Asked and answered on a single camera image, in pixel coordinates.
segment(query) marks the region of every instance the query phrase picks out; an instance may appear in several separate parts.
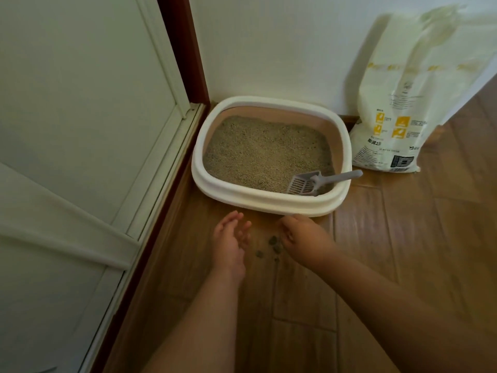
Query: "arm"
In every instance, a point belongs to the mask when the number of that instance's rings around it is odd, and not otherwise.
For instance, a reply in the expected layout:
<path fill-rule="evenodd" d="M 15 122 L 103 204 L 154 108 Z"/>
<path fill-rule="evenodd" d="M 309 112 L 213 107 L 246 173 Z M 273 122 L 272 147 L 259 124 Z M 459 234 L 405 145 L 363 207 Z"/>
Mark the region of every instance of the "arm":
<path fill-rule="evenodd" d="M 154 353 L 143 373 L 232 372 L 235 367 L 238 288 L 245 276 L 246 222 L 235 238 L 243 213 L 233 211 L 215 227 L 213 268 L 183 319 Z"/>
<path fill-rule="evenodd" d="M 497 343 L 342 254 L 311 219 L 285 216 L 281 240 L 352 308 L 401 371 L 497 371 Z"/>

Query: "litter scoop handle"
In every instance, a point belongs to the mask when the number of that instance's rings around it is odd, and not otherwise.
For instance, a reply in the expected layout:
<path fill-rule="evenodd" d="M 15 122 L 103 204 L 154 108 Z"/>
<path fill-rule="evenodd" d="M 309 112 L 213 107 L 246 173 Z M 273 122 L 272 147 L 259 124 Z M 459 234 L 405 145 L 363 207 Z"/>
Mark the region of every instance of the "litter scoop handle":
<path fill-rule="evenodd" d="M 352 170 L 352 171 L 347 171 L 346 173 L 341 173 L 341 174 L 337 174 L 337 175 L 322 176 L 320 178 L 320 186 L 328 184 L 328 183 L 348 181 L 349 179 L 358 178 L 360 176 L 362 176 L 362 170 Z"/>

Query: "litter box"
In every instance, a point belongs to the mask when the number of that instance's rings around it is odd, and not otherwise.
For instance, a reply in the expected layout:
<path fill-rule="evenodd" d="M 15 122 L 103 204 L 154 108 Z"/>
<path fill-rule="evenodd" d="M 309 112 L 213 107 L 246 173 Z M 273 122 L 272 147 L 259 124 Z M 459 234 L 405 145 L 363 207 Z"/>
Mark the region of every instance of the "litter box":
<path fill-rule="evenodd" d="M 336 174 L 352 169 L 350 138 L 343 120 L 334 112 L 324 107 L 282 99 L 231 97 L 214 107 L 205 119 L 193 150 L 191 172 L 204 194 L 235 207 L 281 215 L 300 213 L 308 217 L 331 213 L 343 202 L 350 181 L 336 183 L 331 191 L 319 196 L 301 196 L 248 188 L 210 175 L 204 168 L 203 155 L 216 128 L 224 119 L 234 115 L 267 122 L 302 124 L 317 129 L 328 141 Z"/>

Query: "white door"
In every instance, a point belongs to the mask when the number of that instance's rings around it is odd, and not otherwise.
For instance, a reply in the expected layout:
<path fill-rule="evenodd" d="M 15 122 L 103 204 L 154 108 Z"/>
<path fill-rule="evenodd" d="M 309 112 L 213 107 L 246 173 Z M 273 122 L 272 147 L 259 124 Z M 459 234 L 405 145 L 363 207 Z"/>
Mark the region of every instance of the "white door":
<path fill-rule="evenodd" d="M 78 371 L 189 108 L 156 0 L 0 0 L 1 372 Z"/>
<path fill-rule="evenodd" d="M 156 0 L 0 0 L 0 162 L 102 221 L 189 107 Z"/>

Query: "barcode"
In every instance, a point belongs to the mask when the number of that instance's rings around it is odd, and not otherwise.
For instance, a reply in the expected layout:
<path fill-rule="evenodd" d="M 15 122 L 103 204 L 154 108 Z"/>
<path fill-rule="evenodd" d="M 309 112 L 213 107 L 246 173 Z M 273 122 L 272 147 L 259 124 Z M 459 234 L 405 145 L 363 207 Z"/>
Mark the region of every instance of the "barcode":
<path fill-rule="evenodd" d="M 390 169 L 390 172 L 391 173 L 401 173 L 402 171 L 406 171 L 406 170 L 409 170 L 409 168 L 393 168 L 393 169 Z"/>

